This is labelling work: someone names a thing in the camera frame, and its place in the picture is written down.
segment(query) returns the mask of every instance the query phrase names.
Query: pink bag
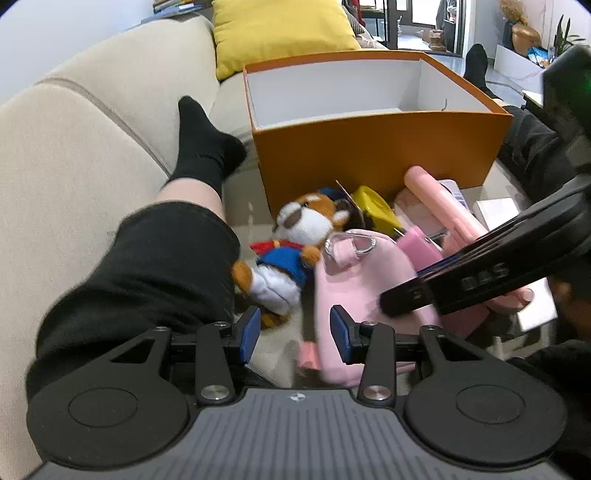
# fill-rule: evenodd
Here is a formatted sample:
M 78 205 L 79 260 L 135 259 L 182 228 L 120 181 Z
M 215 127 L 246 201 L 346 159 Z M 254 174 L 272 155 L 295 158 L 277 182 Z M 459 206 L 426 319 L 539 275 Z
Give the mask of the pink bag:
M 420 241 L 424 235 L 414 232 Z M 411 237 L 406 240 L 411 245 Z M 429 264 L 437 261 L 426 260 Z M 336 233 L 326 242 L 320 261 L 315 267 L 316 343 L 323 380 L 331 384 L 359 384 L 363 365 L 345 365 L 340 358 L 330 333 L 330 309 L 342 305 L 353 319 L 360 323 L 373 320 L 394 327 L 397 333 L 416 334 L 422 325 L 438 325 L 439 318 L 433 306 L 391 319 L 379 309 L 379 295 L 416 276 L 409 257 L 388 236 L 364 230 Z M 397 363 L 398 371 L 414 368 L 408 362 Z

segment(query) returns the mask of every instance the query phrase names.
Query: window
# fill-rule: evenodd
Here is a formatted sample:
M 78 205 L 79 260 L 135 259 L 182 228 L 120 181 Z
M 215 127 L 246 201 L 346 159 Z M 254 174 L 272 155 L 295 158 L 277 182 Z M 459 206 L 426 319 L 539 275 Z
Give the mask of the window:
M 440 0 L 411 0 L 413 3 L 413 23 L 435 26 L 435 17 Z

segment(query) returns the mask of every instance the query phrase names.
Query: beige sofa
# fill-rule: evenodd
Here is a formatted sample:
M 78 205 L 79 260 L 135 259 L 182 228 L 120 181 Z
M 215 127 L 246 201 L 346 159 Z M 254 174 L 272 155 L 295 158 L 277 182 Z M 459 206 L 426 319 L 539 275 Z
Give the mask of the beige sofa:
M 215 70 L 208 20 L 158 21 L 94 46 L 0 106 L 3 480 L 20 479 L 39 463 L 25 425 L 24 377 L 40 320 L 174 168 L 183 95 L 247 145 L 249 158 L 225 188 L 228 221 L 245 245 L 268 235 L 242 76 L 220 84 Z M 277 349 L 264 343 L 256 357 L 271 372 Z M 279 384 L 288 381 L 282 378 Z

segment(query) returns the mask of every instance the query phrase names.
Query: plush toy dog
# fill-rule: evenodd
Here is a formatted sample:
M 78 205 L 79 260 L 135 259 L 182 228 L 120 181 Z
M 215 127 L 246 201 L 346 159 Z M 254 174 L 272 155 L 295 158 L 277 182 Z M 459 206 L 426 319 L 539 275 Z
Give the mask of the plush toy dog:
M 300 303 L 301 289 L 320 259 L 320 248 L 349 220 L 348 210 L 337 210 L 326 195 L 310 193 L 284 205 L 271 239 L 251 245 L 258 256 L 255 268 L 242 261 L 232 267 L 236 285 L 272 315 L 265 326 L 276 326 Z

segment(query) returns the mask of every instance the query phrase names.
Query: floor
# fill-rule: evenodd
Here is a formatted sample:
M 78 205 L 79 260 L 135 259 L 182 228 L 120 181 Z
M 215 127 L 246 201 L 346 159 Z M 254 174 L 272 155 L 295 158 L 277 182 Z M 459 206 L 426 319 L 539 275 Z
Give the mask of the floor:
M 431 53 L 430 55 L 457 74 L 464 75 L 466 60 L 463 58 L 437 55 L 436 53 Z M 501 75 L 492 67 L 489 67 L 486 72 L 486 84 L 496 96 L 499 96 L 511 105 L 521 106 L 525 103 L 521 94 L 521 87 L 504 75 Z
M 398 48 L 401 50 L 427 50 L 431 51 L 429 44 L 414 35 L 399 35 Z

